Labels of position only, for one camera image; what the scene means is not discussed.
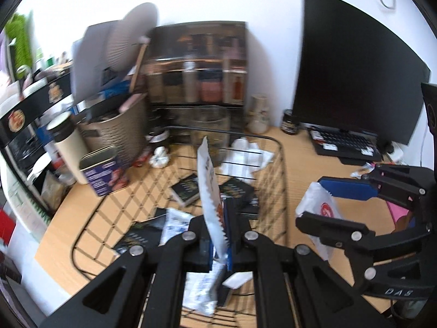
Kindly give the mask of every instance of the black metal wire basket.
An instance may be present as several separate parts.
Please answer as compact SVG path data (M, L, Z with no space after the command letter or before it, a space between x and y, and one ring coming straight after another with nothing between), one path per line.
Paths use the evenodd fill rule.
M171 132L187 134L199 128L169 127ZM211 151L237 152L239 162L228 161L228 174L223 174L221 167L215 168L218 183L222 184L240 167L239 177L251 182L259 198L259 217L250 220L252 229L270 237L275 243L288 245L288 198L285 158L283 147L276 139L266 136L253 136L242 133L213 131L212 134L228 133L231 138L245 137L249 142L256 142L259 150L234 150L231 148L214 148ZM181 178L197 171L197 148L190 143L174 142L170 146L171 161L163 169L154 169L148 163L141 168L131 167L127 170L131 183L127 188L102 198L82 228L71 251L74 267L88 280L96 277L119 255L112 247L128 231L132 223L153 217L155 208L173 207L195 216L202 214L200 200L181 208L173 200L168 188ZM262 164L266 154L272 153L271 161L261 169L253 165L251 157L257 156ZM203 327L256 326L256 310L253 280L234 290L226 307L218 307L212 317L204 316L194 310L183 308L181 326Z

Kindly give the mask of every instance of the black monitor screen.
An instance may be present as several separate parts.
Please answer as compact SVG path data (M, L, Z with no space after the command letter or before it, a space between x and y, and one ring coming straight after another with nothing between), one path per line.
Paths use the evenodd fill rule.
M305 0L293 115L408 144L430 71L391 30L341 0Z

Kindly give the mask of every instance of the gray basket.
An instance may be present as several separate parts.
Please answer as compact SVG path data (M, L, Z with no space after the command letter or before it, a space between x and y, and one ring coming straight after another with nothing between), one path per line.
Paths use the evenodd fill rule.
M146 146L146 123L146 105L142 99L127 112L109 120L82 121L78 126L91 151L115 145L123 166L129 166Z

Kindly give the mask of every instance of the purple tin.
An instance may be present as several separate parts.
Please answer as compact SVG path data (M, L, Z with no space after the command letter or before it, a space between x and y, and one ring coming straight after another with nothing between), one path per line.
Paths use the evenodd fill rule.
M97 196L106 196L129 184L115 145L86 154L79 162L79 170L84 173Z

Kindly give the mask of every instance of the silver screw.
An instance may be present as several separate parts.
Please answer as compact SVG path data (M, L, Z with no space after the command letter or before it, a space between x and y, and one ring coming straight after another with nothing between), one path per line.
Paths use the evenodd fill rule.
M300 255L308 255L310 253L310 248L308 247L308 245L305 244L299 244L296 247L296 251L298 252L298 254Z
M363 237L363 235L361 234L361 232L359 232L359 231L356 230L355 232L352 233L352 235L351 235L350 237L352 238L352 240L353 240L354 242L358 242L358 241L361 240L361 238Z
M129 249L129 253L132 256L138 256L144 253L144 248L141 245L134 245Z
M366 278L366 280L373 280L375 276L376 269L373 266L367 268L366 271L364 271L364 277Z
M258 239L258 233L254 230L248 230L246 233L244 233L244 238L246 238L248 241L255 241Z
M192 241L196 238L196 233L191 232L190 230L187 230L186 232L182 233L182 239L185 241Z

